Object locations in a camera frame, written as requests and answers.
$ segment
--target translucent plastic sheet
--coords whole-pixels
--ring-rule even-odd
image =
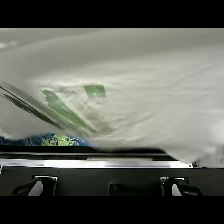
[[[0,129],[192,162],[224,143],[223,29],[0,30]]]

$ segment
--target white fabric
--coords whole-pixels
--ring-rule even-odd
[[[159,147],[192,162],[224,143],[224,29],[6,29],[1,40],[2,82],[45,105],[41,90],[53,91],[96,130],[95,146]],[[85,85],[106,97],[89,98]],[[2,135],[61,133],[0,105]]]

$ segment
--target white plastic bag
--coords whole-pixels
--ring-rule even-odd
[[[159,147],[183,162],[224,143],[223,29],[6,29],[1,38],[3,136],[64,133],[108,150]]]

